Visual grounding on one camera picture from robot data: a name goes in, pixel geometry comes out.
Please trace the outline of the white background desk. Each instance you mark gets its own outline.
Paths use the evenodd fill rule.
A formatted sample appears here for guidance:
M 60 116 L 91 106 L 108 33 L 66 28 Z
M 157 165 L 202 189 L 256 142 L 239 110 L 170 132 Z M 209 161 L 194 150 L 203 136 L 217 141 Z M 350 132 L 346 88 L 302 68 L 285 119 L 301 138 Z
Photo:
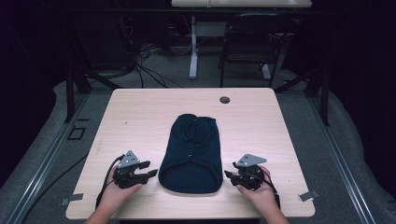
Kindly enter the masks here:
M 171 0 L 172 7 L 183 8 L 310 8 L 311 0 Z M 197 78 L 198 51 L 196 18 L 191 16 L 191 66 L 190 79 Z

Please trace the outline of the grey tape strip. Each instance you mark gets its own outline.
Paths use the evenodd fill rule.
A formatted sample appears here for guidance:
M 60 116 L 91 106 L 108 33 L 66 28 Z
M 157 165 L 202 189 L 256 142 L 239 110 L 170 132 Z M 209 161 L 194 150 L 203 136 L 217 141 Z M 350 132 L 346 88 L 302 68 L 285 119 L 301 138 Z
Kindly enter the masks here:
M 302 202 L 314 201 L 318 196 L 319 196 L 319 192 L 316 189 L 298 195 L 299 199 Z
M 73 194 L 71 196 L 69 196 L 68 198 L 63 198 L 60 200 L 59 205 L 60 206 L 67 206 L 69 205 L 70 202 L 73 201 L 80 201 L 83 199 L 83 194 L 79 193 L 79 194 Z

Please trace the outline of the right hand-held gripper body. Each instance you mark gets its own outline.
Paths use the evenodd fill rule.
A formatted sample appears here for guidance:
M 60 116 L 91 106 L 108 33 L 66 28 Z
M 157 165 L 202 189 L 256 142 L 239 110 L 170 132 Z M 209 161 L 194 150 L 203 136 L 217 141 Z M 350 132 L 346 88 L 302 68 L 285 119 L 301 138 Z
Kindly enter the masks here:
M 245 154 L 237 161 L 240 169 L 237 170 L 239 177 L 238 185 L 246 189 L 256 190 L 264 181 L 264 173 L 260 167 L 261 163 L 267 162 L 267 159 L 252 154 Z

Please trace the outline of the person's left hand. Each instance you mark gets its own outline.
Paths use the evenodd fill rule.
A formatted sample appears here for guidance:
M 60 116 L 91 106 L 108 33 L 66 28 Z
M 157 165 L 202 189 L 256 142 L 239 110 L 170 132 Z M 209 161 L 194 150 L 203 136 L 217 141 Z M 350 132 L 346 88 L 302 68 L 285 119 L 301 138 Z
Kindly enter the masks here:
M 106 188 L 102 195 L 101 202 L 96 208 L 96 212 L 104 217 L 111 217 L 133 194 L 137 193 L 142 187 L 142 184 L 137 184 L 128 189 L 121 189 L 114 183 L 113 175 L 116 167 L 110 171 L 109 178 L 106 183 Z

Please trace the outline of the black tape square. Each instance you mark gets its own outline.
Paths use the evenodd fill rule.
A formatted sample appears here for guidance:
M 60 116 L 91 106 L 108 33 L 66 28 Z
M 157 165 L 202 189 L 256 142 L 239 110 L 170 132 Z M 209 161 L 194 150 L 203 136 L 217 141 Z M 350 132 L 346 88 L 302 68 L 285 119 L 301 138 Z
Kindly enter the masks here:
M 68 140 L 81 140 L 86 132 L 85 127 L 74 126 L 67 136 Z

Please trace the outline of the person's right hand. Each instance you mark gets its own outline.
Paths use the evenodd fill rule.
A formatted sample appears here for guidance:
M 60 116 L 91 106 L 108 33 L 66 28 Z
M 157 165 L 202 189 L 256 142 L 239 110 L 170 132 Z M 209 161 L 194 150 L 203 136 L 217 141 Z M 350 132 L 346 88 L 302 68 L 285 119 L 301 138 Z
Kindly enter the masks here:
M 264 217 L 274 217 L 282 214 L 277 205 L 274 190 L 268 184 L 263 183 L 254 191 L 240 185 L 237 185 L 236 188 L 253 203 Z

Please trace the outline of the black metal stand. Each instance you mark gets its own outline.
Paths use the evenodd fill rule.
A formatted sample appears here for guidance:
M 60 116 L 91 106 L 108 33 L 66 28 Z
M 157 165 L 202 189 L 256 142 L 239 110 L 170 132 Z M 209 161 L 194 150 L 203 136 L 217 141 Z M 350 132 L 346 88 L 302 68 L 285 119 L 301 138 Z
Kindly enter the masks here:
M 304 89 L 306 97 L 314 97 L 320 93 L 319 116 L 326 126 L 329 126 L 328 121 L 328 107 L 330 96 L 330 73 L 325 66 L 315 68 L 301 76 L 297 76 L 286 84 L 275 88 L 276 93 L 281 93 L 297 85 L 298 83 L 307 80 L 308 83 Z
M 120 86 L 107 80 L 94 72 L 91 68 L 86 65 L 75 65 L 71 64 L 66 74 L 65 86 L 66 86 L 66 102 L 67 102 L 67 113 L 65 123 L 69 122 L 76 113 L 75 106 L 75 87 L 82 94 L 90 94 L 92 86 L 88 81 L 88 77 L 92 77 L 96 81 L 109 87 L 111 90 L 120 89 Z

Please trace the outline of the dark blue knit garment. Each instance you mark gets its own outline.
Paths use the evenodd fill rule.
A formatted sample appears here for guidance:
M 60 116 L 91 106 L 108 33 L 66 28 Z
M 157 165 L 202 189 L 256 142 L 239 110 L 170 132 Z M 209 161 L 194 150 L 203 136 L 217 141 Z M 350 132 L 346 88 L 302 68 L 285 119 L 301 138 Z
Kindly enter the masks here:
M 172 125 L 158 174 L 174 192 L 207 194 L 222 185 L 219 129 L 215 119 L 183 114 Z

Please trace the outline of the aluminium floor rail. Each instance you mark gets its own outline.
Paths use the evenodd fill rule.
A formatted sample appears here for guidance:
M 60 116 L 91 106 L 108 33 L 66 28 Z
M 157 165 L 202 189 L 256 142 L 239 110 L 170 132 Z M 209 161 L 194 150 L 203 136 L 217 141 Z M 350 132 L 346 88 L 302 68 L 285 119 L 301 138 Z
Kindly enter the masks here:
M 341 148 L 339 147 L 339 144 L 333 135 L 331 127 L 326 125 L 321 118 L 317 100 L 315 98 L 308 97 L 307 102 L 310 104 L 317 123 L 319 124 L 320 129 L 324 133 L 329 143 L 332 159 L 343 181 L 350 201 L 353 203 L 358 217 L 361 220 L 361 224 L 377 224 L 366 200 L 361 193 L 361 188 L 358 186 L 353 174 L 350 171 Z
M 95 97 L 81 95 L 77 112 L 64 122 L 65 107 L 58 102 L 16 170 L 0 189 L 0 224 L 80 224 L 66 216 L 63 198 L 75 194 L 82 167 L 92 145 L 98 120 L 91 111 Z M 77 119 L 89 119 L 77 122 Z M 81 140 L 68 140 L 74 126 L 85 127 Z

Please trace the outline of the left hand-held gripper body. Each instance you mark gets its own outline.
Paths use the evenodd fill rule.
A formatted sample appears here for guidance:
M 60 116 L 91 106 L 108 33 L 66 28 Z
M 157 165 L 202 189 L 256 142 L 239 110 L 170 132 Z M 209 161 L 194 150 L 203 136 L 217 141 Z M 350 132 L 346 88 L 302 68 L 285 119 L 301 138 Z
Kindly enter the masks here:
M 140 160 L 132 150 L 127 151 L 114 172 L 113 179 L 115 184 L 121 189 L 128 189 L 133 186 L 134 171 L 139 167 L 139 163 Z

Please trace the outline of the black folding chair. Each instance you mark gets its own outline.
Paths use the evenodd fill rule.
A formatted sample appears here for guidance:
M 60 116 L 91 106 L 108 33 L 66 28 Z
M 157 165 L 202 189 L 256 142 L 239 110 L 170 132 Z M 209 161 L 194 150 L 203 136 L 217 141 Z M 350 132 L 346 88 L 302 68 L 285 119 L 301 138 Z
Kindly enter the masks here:
M 271 64 L 269 84 L 276 74 L 284 37 L 292 19 L 280 13 L 242 13 L 231 17 L 225 25 L 219 58 L 220 86 L 223 86 L 226 63 L 259 64 L 260 70 Z

